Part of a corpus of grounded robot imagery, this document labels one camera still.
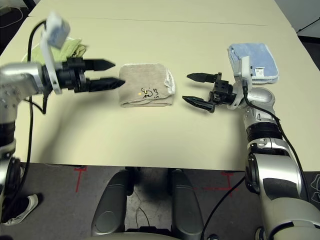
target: red tape mark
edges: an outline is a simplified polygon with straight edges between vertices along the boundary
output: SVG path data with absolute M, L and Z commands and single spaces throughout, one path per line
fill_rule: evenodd
M 230 176 L 233 176 L 234 174 L 232 172 L 221 172 L 221 175 L 226 176 L 228 187 L 214 187 L 214 186 L 203 186 L 203 187 L 194 187 L 193 190 L 205 190 L 205 191 L 229 191 L 231 189 L 231 182 L 230 182 Z
M 79 172 L 78 181 L 77 181 L 76 187 L 75 187 L 75 192 L 77 193 L 78 190 L 79 190 L 79 184 L 80 184 L 81 174 L 82 174 L 82 172 L 86 172 L 86 171 L 87 171 L 87 166 L 85 166 L 84 168 L 77 168 L 77 167 L 76 167 L 74 170 Z
M 230 176 L 233 176 L 234 174 L 232 172 L 221 172 L 221 175 L 226 176 L 227 181 L 228 181 L 228 191 L 231 189 L 231 183 L 230 183 Z

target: light blue towel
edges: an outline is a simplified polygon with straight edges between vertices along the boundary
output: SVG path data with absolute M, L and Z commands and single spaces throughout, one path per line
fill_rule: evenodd
M 242 57 L 250 56 L 252 65 L 252 83 L 276 83 L 279 72 L 269 48 L 264 43 L 239 43 L 231 44 L 228 49 L 229 60 L 233 71 L 235 63 Z

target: tabletop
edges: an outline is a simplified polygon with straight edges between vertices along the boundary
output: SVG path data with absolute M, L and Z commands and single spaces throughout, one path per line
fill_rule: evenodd
M 0 66 L 19 62 L 40 17 L 28 17 L 0 56 Z M 195 108 L 182 95 L 207 99 L 211 83 L 186 78 L 190 73 L 222 72 L 234 83 L 227 48 L 233 43 L 268 45 L 279 69 L 275 84 L 265 84 L 276 98 L 275 112 L 305 171 L 319 171 L 318 91 L 320 72 L 290 27 L 238 24 L 67 18 L 70 37 L 87 45 L 84 58 L 116 63 L 90 78 L 117 76 L 127 63 L 160 63 L 176 82 L 173 105 L 119 106 L 118 90 L 52 93 L 47 115 L 34 110 L 31 161 L 34 163 L 141 166 L 208 170 L 244 170 L 247 136 L 242 110 Z M 39 42 L 40 33 L 33 44 Z M 33 98 L 41 103 L 42 96 Z M 29 106 L 20 103 L 15 156 L 25 161 Z
M 274 0 L 41 0 L 29 16 L 52 10 L 68 18 L 291 26 Z

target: floor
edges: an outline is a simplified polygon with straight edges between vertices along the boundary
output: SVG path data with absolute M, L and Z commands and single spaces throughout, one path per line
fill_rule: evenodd
M 28 12 L 23 10 L 24 18 Z M 8 23 L 19 18 L 13 12 Z M 6 25 L 2 17 L 0 25 Z M 22 21 L 0 28 L 0 54 L 19 29 Z M 320 69 L 320 44 L 302 42 Z M 23 188 L 23 194 L 42 193 L 43 202 L 21 224 L 0 225 L 0 235 L 10 235 L 15 240 L 80 240 L 90 235 L 91 221 L 99 199 L 110 178 L 121 167 L 88 166 L 80 170 L 72 166 L 33 163 Z M 226 173 L 216 170 L 186 169 L 193 184 L 202 217 L 207 219 L 214 205 L 243 175 L 243 172 Z M 306 172 L 310 184 L 319 172 Z M 141 181 L 134 194 L 128 197 L 126 228 L 146 226 L 146 213 L 150 224 L 157 228 L 171 226 L 171 197 L 167 194 L 164 168 L 142 168 Z M 309 187 L 311 196 L 314 191 Z M 312 202 L 318 209 L 320 203 Z M 250 240 L 255 229 L 262 225 L 259 197 L 240 185 L 223 202 L 214 214 L 207 233 L 216 233 L 221 240 Z

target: folded towel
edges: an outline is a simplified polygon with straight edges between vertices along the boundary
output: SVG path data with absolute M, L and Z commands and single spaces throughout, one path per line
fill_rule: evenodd
M 125 64 L 119 71 L 121 107 L 164 107 L 173 103 L 174 78 L 161 64 Z
M 242 57 L 250 56 L 250 63 L 253 68 L 252 83 L 266 84 L 276 83 L 279 79 L 279 72 L 269 48 L 264 43 L 239 43 L 231 44 L 228 48 L 229 60 L 233 71 L 237 61 Z
M 81 39 L 73 39 L 68 37 L 60 50 L 56 49 L 55 47 L 51 47 L 53 59 L 56 62 L 63 62 L 66 61 L 68 57 L 82 57 L 86 51 L 86 46 L 80 44 L 80 42 Z M 22 59 L 22 62 L 26 61 L 27 54 Z M 31 62 L 45 64 L 45 60 L 39 44 L 37 44 L 31 50 Z

